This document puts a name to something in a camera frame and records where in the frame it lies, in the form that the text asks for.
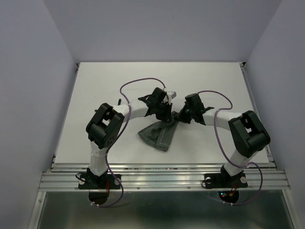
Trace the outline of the grey cloth napkin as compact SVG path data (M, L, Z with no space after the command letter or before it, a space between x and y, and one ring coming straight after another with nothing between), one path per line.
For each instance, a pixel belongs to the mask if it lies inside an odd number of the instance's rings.
M169 123L164 121L153 123L139 131L138 136L145 144L157 150L167 152L178 125L178 121L175 119L177 115L176 111L172 111L172 120Z

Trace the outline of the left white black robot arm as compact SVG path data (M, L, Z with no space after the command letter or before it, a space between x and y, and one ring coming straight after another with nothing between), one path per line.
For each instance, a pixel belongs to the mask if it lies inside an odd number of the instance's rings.
M131 119L155 115L160 121L172 120L170 99L155 98L153 95L140 97L128 104L111 106L103 103L86 126L91 144L90 163L86 173L80 175L79 189L105 189L113 181L108 175L106 163L111 146L125 130Z

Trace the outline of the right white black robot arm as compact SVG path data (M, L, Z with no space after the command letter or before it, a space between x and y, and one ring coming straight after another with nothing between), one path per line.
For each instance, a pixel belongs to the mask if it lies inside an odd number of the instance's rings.
M175 117L182 123L192 120L202 125L214 127L216 140L227 162L219 173L204 175L203 188L246 188L248 187L244 170L251 159L270 142L271 138L254 111L231 113L228 108L204 108L202 105L184 105ZM217 128L230 131L234 142L234 152L228 157L221 146Z

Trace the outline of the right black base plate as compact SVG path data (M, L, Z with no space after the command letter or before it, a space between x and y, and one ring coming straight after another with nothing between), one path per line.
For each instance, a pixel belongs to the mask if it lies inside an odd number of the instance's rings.
M210 173L205 174L204 179L201 183L202 187L205 189L221 189L232 188L237 185L237 188L247 188L247 179L244 173L238 174L236 176L224 175L221 173Z

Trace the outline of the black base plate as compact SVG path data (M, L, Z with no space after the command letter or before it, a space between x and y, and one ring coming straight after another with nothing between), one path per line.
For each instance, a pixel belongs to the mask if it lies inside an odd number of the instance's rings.
M111 174L95 177L87 173L78 173L76 178L79 182L78 189L80 190L119 190L121 188L119 182Z
M221 173L210 173L205 174L204 179L201 183L202 187L205 189L221 189L232 188L237 185L237 188L247 188L247 179L244 173L238 174L236 176L224 175Z

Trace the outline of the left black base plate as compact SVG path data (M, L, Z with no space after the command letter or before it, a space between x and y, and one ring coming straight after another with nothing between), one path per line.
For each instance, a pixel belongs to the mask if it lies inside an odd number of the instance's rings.
M119 182L111 174L95 177L87 173L78 173L76 178L79 182L78 189L80 190L119 190L121 188Z

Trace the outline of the aluminium frame rail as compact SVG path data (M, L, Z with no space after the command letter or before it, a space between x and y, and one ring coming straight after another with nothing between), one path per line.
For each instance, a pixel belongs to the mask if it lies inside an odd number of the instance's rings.
M115 174L122 176L126 192L144 191L203 191L201 182L205 174L218 173L220 164L112 164ZM289 190L286 173L278 170L274 163L260 165L258 169L249 167L245 175L248 190L257 190L262 181L263 190ZM54 165L41 176L39 191L69 192L79 191L76 173L85 171L83 164L73 167Z

